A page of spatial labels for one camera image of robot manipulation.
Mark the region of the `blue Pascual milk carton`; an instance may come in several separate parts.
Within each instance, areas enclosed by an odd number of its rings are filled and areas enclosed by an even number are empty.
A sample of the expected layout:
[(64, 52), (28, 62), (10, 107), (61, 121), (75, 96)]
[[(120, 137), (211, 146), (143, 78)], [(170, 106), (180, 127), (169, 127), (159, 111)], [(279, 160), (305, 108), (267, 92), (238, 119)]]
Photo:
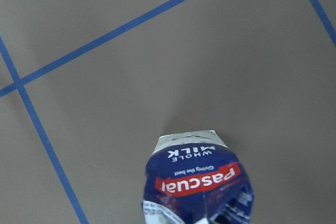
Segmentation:
[(145, 167), (146, 223), (250, 223), (254, 192), (213, 130), (163, 135)]

